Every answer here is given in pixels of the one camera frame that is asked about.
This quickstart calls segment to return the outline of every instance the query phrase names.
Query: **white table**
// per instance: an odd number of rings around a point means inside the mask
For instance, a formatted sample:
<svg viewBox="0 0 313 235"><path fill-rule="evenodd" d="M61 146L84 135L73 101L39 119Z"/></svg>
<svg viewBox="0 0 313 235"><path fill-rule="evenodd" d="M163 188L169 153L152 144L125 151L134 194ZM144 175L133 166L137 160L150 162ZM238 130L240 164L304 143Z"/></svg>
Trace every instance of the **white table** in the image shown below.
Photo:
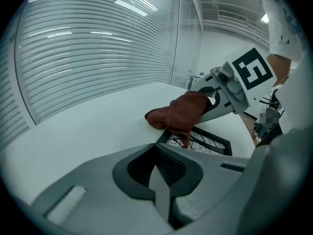
<svg viewBox="0 0 313 235"><path fill-rule="evenodd" d="M8 189L31 204L49 185L80 164L130 147L154 143L163 133L144 118L168 106L185 89L148 84L105 95L43 121L7 146L3 179ZM233 113L197 127L231 142L233 156L249 158L252 139Z"/></svg>

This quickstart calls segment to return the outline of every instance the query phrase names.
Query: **brown cloth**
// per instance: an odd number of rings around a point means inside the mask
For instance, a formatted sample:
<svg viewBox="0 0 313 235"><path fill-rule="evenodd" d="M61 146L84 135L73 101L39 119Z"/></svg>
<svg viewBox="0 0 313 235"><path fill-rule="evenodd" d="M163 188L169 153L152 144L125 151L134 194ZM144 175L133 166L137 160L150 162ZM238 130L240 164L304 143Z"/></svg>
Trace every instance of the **brown cloth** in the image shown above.
<svg viewBox="0 0 313 235"><path fill-rule="evenodd" d="M156 129L166 128L171 133L177 134L184 148L187 148L192 127L210 106L212 106L211 101L203 93L187 91L173 100L170 106L149 111L145 119Z"/></svg>

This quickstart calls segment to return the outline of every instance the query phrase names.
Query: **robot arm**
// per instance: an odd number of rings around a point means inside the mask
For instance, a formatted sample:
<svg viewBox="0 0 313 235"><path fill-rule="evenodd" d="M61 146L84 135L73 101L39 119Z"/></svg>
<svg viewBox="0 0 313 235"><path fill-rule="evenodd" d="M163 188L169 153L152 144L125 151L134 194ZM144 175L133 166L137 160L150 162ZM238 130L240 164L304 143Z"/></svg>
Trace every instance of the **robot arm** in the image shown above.
<svg viewBox="0 0 313 235"><path fill-rule="evenodd" d="M228 113L240 114L253 107L271 89L277 78L266 58L255 45L244 47L227 56L226 62L198 80L192 91L215 98L199 123Z"/></svg>

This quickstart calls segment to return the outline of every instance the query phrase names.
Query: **person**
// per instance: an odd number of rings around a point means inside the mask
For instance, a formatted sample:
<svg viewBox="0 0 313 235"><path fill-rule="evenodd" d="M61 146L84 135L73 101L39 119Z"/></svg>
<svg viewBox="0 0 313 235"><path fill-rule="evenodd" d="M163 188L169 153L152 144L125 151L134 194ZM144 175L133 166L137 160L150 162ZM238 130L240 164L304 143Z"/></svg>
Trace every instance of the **person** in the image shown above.
<svg viewBox="0 0 313 235"><path fill-rule="evenodd" d="M262 5L268 17L267 60L276 74L276 86L288 77L291 61L300 63L308 42L301 25L284 0L262 0Z"/></svg>

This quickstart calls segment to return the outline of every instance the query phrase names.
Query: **horizontal blinds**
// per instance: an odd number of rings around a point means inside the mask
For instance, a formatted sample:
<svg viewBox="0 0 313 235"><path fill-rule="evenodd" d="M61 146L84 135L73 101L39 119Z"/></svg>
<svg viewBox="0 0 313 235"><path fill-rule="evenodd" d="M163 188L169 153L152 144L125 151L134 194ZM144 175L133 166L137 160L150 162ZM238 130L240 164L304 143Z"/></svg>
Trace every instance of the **horizontal blinds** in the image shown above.
<svg viewBox="0 0 313 235"><path fill-rule="evenodd" d="M0 151L29 129L17 107L9 80L7 55L11 29L9 24L0 39Z"/></svg>
<svg viewBox="0 0 313 235"><path fill-rule="evenodd" d="M38 0L27 3L16 45L39 120L119 90L169 82L174 0Z"/></svg>
<svg viewBox="0 0 313 235"><path fill-rule="evenodd" d="M196 59L197 12L192 0L181 0L179 33L172 77L172 85L187 88Z"/></svg>

